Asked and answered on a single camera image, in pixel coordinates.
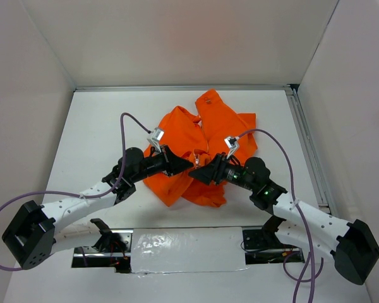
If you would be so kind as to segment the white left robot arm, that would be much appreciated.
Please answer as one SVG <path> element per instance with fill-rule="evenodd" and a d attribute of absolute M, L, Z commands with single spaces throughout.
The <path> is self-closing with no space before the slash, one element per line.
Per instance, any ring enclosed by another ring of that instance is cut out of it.
<path fill-rule="evenodd" d="M 76 247 L 104 252 L 116 245 L 126 252 L 126 241 L 90 215 L 128 199 L 136 191 L 135 184 L 147 177 L 171 177 L 192 167 L 192 162 L 175 155 L 166 145 L 148 157 L 139 148 L 129 148 L 109 174 L 77 197 L 44 205 L 33 200 L 23 203 L 2 240 L 24 270 L 38 266 L 54 253 Z"/>

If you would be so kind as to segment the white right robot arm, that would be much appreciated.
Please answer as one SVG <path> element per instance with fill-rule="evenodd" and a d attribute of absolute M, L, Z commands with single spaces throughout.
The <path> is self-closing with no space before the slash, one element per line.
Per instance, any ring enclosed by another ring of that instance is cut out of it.
<path fill-rule="evenodd" d="M 227 181 L 251 191 L 253 204 L 271 214 L 263 232 L 267 246 L 283 243 L 312 250 L 318 259 L 333 261 L 336 271 L 351 283 L 362 285 L 379 259 L 379 245 L 366 223 L 349 222 L 293 199 L 270 179 L 270 171 L 258 157 L 240 166 L 218 154 L 189 176 L 206 185 Z"/>

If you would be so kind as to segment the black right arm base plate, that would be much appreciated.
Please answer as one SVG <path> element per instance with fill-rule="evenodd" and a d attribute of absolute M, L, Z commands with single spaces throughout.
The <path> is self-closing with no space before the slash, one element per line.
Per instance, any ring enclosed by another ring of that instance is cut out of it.
<path fill-rule="evenodd" d="M 243 229 L 240 244 L 247 265 L 279 264 L 286 258 L 289 263 L 303 263 L 304 256 L 295 246 L 283 244 L 273 233 L 262 228 Z"/>

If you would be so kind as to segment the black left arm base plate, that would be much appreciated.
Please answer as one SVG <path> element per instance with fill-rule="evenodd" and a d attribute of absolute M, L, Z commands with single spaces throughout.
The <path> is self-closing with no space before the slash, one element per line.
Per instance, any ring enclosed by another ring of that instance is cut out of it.
<path fill-rule="evenodd" d="M 114 229 L 108 239 L 93 246 L 76 247 L 72 268 L 112 268 L 116 273 L 131 273 L 133 230 Z"/>

